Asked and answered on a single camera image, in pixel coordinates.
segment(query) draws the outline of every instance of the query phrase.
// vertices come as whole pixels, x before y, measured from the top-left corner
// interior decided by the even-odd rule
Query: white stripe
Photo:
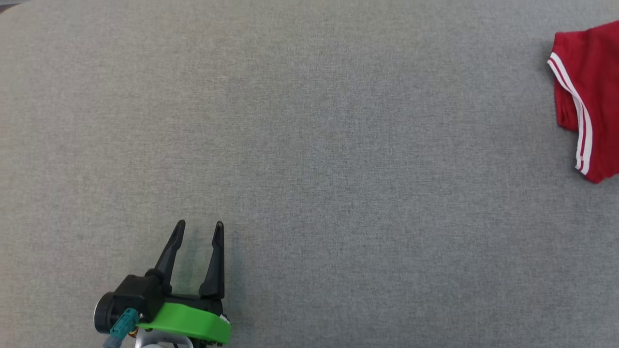
[[[555,63],[553,63],[552,60],[548,60],[548,65],[550,65],[550,69],[552,69],[552,71],[555,73],[556,76],[556,80],[559,82],[559,84],[561,85],[561,87],[563,87],[563,89],[567,90],[568,92],[571,93],[571,91],[569,90],[568,86],[565,85],[565,83],[563,82],[563,79],[561,78],[561,75],[559,74],[559,71],[556,69]],[[580,156],[581,153],[581,145],[582,145],[582,106],[580,104],[580,102],[578,101],[578,99],[576,99],[576,97],[574,95],[572,95],[572,99],[574,100],[574,105],[576,106],[576,114],[578,115],[578,143],[576,144],[576,169],[580,169],[581,164],[582,164],[582,158]]]
[[[548,61],[548,64],[550,65],[550,67],[552,68],[553,72],[556,75],[556,79],[559,81],[559,83],[565,90],[571,93],[572,98],[574,99],[574,105],[576,106],[576,112],[578,114],[578,146],[576,150],[576,168],[580,168],[581,160],[584,161],[581,172],[582,174],[587,175],[587,173],[589,172],[589,162],[591,161],[591,151],[593,148],[593,128],[591,125],[591,117],[589,116],[589,110],[587,110],[587,107],[585,106],[584,102],[582,101],[582,98],[578,94],[578,91],[572,84],[572,81],[569,78],[568,72],[565,70],[565,66],[563,65],[563,62],[561,61],[561,58],[559,58],[559,56],[556,55],[556,53],[554,52],[550,55],[550,58],[552,61],[555,62],[556,68],[559,69],[559,71],[561,72],[561,75],[559,75],[552,61],[550,60]],[[584,134],[582,132],[583,131],[582,122],[584,122],[584,125],[585,125]],[[581,146],[582,146],[583,137],[584,137],[584,152],[582,152],[582,158],[581,158],[580,153],[582,151]]]

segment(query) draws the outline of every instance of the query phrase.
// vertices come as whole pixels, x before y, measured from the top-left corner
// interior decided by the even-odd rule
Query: gray fabric surface
[[[619,179],[573,169],[545,62],[555,32],[618,17],[610,0],[7,11],[0,346],[100,346],[95,303],[185,218],[180,292],[226,224],[230,347],[616,347]]]

